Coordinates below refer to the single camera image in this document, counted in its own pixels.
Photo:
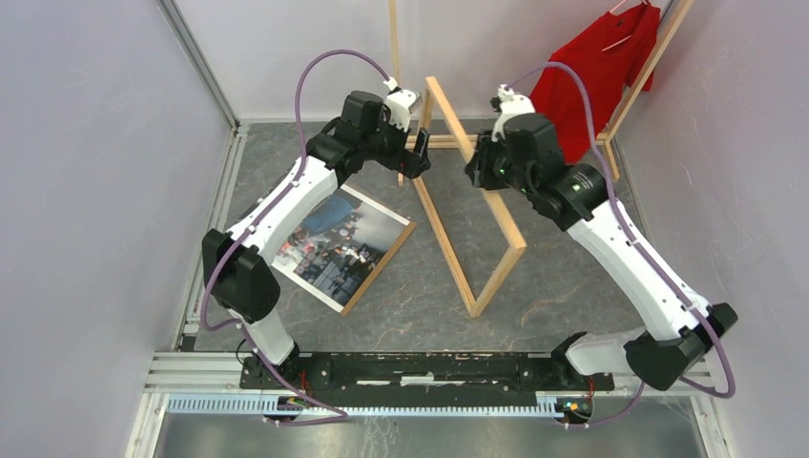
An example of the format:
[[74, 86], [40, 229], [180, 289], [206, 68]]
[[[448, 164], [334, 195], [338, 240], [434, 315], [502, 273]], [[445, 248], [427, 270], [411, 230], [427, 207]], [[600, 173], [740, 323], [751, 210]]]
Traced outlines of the light wooden picture frame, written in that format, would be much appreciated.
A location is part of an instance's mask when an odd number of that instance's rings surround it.
[[479, 139], [456, 112], [436, 76], [424, 83], [418, 126], [437, 128], [429, 151], [438, 155], [434, 176], [416, 178], [413, 188], [472, 319], [492, 304], [528, 244], [503, 197], [470, 188], [463, 176]]

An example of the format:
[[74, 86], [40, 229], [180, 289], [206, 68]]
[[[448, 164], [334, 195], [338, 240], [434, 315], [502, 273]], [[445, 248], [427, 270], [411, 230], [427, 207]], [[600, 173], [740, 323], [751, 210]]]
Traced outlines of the printed photo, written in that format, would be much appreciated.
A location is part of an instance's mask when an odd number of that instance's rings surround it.
[[272, 267], [339, 313], [410, 221], [344, 186], [304, 218]]

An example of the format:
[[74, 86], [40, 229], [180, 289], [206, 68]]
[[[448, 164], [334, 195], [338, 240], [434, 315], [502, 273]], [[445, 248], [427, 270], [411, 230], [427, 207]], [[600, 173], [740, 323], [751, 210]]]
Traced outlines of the brown backing board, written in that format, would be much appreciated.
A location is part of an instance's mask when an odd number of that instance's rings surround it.
[[382, 270], [388, 265], [390, 260], [397, 253], [397, 251], [400, 249], [402, 244], [410, 236], [410, 234], [413, 232], [413, 230], [416, 228], [417, 225], [418, 225], [418, 223], [415, 222], [415, 221], [410, 221], [408, 223], [408, 225], [404, 228], [402, 233], [395, 239], [395, 241], [392, 243], [392, 245], [389, 247], [389, 249], [385, 252], [385, 254], [380, 259], [380, 261], [377, 263], [377, 265], [372, 269], [372, 271], [367, 276], [367, 278], [361, 283], [361, 285], [359, 286], [356, 293], [352, 296], [352, 298], [348, 301], [348, 303], [339, 312], [339, 314], [342, 317], [347, 316], [349, 314], [349, 312], [351, 311], [351, 309], [353, 308], [353, 306], [356, 305], [359, 302], [362, 295], [367, 291], [367, 289], [370, 287], [372, 282], [378, 278], [378, 276], [381, 274]]

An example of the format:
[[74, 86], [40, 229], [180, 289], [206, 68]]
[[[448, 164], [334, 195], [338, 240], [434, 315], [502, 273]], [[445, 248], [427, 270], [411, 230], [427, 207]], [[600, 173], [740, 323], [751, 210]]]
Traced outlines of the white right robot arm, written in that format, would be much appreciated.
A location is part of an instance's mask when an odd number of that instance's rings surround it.
[[610, 181], [586, 163], [565, 163], [553, 124], [507, 85], [491, 100], [498, 117], [479, 134], [466, 166], [474, 186], [521, 193], [540, 216], [586, 249], [639, 314], [624, 333], [578, 333], [559, 345], [553, 381], [575, 389], [596, 373], [631, 373], [669, 389], [737, 321], [728, 303], [709, 303], [682, 280], [639, 233]]

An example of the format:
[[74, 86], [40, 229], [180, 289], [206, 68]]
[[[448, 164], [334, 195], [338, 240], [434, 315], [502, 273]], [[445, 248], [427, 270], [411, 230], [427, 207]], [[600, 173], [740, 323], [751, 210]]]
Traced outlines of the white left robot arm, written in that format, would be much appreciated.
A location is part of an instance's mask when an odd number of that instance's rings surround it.
[[290, 357], [297, 345], [275, 308], [280, 286], [271, 264], [287, 238], [315, 208], [367, 161], [408, 178], [429, 169], [427, 130], [406, 146], [412, 115], [422, 103], [411, 89], [396, 88], [386, 97], [354, 91], [341, 114], [305, 143], [280, 184], [229, 229], [211, 229], [203, 237], [205, 290], [200, 310], [215, 299], [239, 324], [264, 362], [262, 374], [276, 388], [292, 386], [300, 376]]

